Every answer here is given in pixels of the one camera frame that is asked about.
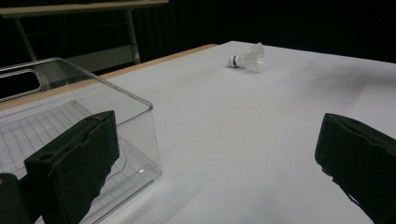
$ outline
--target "white table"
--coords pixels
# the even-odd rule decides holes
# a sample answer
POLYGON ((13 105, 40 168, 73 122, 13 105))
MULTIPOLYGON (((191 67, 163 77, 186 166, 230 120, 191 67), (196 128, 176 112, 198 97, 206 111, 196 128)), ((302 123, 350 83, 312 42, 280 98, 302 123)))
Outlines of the white table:
POLYGON ((373 223, 314 159, 326 112, 396 137, 396 64, 229 42, 111 82, 154 104, 163 175, 104 223, 373 223))

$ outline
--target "clear plastic bin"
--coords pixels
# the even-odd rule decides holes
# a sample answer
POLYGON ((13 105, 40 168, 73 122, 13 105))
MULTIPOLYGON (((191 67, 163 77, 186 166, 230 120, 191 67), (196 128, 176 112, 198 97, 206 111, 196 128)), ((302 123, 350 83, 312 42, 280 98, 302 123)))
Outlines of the clear plastic bin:
POLYGON ((0 173, 23 177, 24 159, 81 119, 114 110, 120 158, 82 223, 99 222, 160 176, 150 102, 63 59, 0 68, 0 78, 15 75, 36 76, 37 88, 0 100, 0 173))

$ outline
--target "transparent storage container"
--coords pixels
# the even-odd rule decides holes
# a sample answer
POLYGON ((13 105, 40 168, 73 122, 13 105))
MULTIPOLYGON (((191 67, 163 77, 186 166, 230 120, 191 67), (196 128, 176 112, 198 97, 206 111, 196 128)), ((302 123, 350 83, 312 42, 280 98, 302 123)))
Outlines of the transparent storage container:
POLYGON ((150 102, 58 58, 0 68, 0 78, 11 77, 9 92, 26 82, 34 87, 7 97, 2 90, 0 173, 22 178, 23 161, 35 151, 81 119, 114 110, 120 158, 82 223, 100 222, 160 176, 150 102))

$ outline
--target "shuttlecock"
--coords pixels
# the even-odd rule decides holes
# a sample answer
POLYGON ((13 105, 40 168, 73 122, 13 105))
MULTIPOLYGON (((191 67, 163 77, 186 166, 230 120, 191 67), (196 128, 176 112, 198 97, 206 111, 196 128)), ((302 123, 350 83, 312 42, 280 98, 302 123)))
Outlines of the shuttlecock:
POLYGON ((245 53, 230 57, 228 65, 234 68, 246 68, 257 73, 262 72, 264 70, 264 46, 258 43, 245 53))

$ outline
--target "white tabletop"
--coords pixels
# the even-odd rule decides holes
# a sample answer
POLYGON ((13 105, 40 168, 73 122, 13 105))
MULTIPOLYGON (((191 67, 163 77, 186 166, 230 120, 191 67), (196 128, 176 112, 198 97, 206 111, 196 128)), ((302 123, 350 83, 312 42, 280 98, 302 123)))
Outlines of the white tabletop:
POLYGON ((396 64, 229 42, 111 82, 154 104, 163 175, 104 223, 373 223, 314 159, 331 112, 396 137, 396 64))

